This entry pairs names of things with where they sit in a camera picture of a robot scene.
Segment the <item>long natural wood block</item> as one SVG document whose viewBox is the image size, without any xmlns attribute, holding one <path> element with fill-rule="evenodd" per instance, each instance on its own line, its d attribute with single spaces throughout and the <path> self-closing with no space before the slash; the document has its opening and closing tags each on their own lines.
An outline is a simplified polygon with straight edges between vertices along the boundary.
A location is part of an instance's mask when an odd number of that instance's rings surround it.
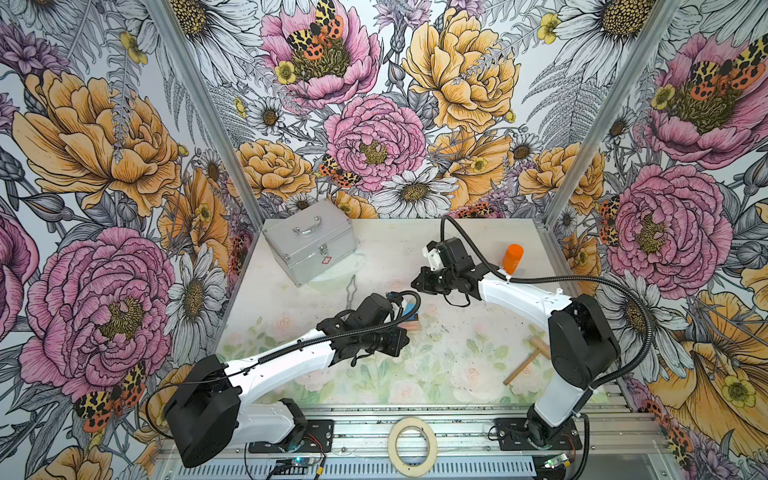
<svg viewBox="0 0 768 480">
<path fill-rule="evenodd" d="M 421 324 L 419 322 L 403 322 L 400 327 L 409 332 L 417 332 L 422 330 Z"/>
</svg>

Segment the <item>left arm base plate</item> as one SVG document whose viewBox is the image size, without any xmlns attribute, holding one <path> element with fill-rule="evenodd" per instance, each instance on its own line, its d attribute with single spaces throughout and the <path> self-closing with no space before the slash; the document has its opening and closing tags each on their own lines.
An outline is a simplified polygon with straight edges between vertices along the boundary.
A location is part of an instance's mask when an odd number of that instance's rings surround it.
<svg viewBox="0 0 768 480">
<path fill-rule="evenodd" d="M 334 439 L 335 422 L 330 419 L 307 420 L 294 428 L 288 436 L 276 443 L 249 443 L 251 454 L 330 453 Z"/>
</svg>

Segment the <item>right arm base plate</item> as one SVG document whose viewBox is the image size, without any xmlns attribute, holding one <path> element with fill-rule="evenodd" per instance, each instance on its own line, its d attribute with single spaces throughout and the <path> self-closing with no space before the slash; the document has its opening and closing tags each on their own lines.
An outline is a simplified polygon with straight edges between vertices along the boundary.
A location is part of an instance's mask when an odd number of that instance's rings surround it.
<svg viewBox="0 0 768 480">
<path fill-rule="evenodd" d="M 491 430 L 502 451 L 575 451 L 583 447 L 576 423 L 567 420 L 559 427 L 523 417 L 497 418 Z"/>
</svg>

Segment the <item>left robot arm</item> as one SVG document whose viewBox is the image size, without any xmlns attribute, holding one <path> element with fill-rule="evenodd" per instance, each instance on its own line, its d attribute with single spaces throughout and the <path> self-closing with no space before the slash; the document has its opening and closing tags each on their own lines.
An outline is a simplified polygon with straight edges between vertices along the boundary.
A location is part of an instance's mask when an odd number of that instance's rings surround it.
<svg viewBox="0 0 768 480">
<path fill-rule="evenodd" d="M 308 429 L 298 404 L 287 398 L 264 405 L 257 400 L 339 363 L 355 365 L 377 353 L 398 356 L 409 343 L 402 325 L 420 306 L 413 291 L 371 294 L 357 308 L 325 318 L 303 336 L 259 355 L 201 359 L 183 381 L 166 387 L 172 395 L 162 415 L 182 464 L 198 467 L 238 443 L 297 448 Z"/>
</svg>

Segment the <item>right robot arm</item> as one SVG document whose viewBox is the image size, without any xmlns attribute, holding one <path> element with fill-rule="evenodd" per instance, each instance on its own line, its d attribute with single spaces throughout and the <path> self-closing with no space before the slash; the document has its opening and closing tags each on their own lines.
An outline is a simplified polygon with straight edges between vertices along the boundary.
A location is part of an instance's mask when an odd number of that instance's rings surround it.
<svg viewBox="0 0 768 480">
<path fill-rule="evenodd" d="M 458 291 L 504 307 L 545 329 L 555 375 L 529 408 L 523 437 L 549 447 L 593 395 L 596 380 L 617 360 L 620 347 L 597 300 L 542 289 L 544 279 L 518 279 L 489 263 L 475 263 L 458 238 L 423 249 L 428 264 L 412 286 L 446 296 Z"/>
</svg>

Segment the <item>light blue triangular block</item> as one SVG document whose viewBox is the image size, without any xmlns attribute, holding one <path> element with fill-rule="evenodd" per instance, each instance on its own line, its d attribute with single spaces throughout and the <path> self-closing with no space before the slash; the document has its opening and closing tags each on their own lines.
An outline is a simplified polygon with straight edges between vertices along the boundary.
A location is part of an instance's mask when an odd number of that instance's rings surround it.
<svg viewBox="0 0 768 480">
<path fill-rule="evenodd" d="M 405 322 L 417 322 L 419 320 L 418 307 L 413 303 L 404 305 L 403 317 Z"/>
</svg>

